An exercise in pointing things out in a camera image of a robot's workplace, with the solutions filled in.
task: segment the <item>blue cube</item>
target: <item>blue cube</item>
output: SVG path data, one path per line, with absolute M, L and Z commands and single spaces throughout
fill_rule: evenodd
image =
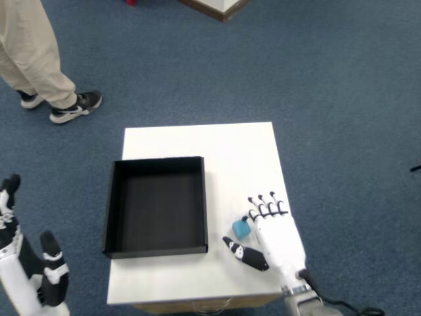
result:
M 236 221 L 232 224 L 232 231 L 234 232 L 235 237 L 241 240 L 250 234 L 251 230 L 247 221 Z

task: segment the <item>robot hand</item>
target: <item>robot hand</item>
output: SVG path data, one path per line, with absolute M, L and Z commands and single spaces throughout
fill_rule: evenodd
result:
M 294 218 L 274 192 L 270 195 L 271 199 L 262 195 L 259 199 L 249 197 L 255 208 L 247 217 L 253 221 L 262 253 L 243 247 L 227 236 L 223 240 L 235 257 L 245 264 L 261 271 L 269 267 L 275 269 L 284 292 L 308 290 L 308 284 L 298 277 L 298 272 L 305 269 L 305 252 Z
M 64 298 L 68 267 L 51 232 L 41 235 L 43 261 L 32 251 L 14 216 L 17 174 L 0 187 L 0 281 L 19 315 L 69 315 Z

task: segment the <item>open box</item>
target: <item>open box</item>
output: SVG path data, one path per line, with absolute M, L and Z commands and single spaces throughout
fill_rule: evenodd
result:
M 112 258 L 206 253 L 202 157 L 114 162 L 103 253 Z

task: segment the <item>sneaker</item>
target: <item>sneaker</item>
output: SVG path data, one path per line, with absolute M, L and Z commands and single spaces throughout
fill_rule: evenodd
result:
M 20 94 L 20 105 L 27 110 L 35 109 L 38 105 L 40 105 L 44 98 L 40 96 L 39 94 L 29 95 L 24 93 L 21 90 L 17 90 L 17 92 Z
M 50 120 L 55 124 L 63 124 L 80 115 L 88 115 L 98 108 L 102 100 L 103 97 L 98 91 L 78 94 L 76 103 L 67 109 L 51 107 Z

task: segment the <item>leg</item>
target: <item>leg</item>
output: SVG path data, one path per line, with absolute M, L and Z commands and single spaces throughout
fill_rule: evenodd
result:
M 27 81 L 19 68 L 7 56 L 3 46 L 0 43 L 0 76 L 15 90 L 21 90 L 28 95 L 34 95 L 37 92 Z
M 40 0 L 0 1 L 0 42 L 30 85 L 53 107 L 75 104 L 75 86 L 60 70 L 57 41 Z

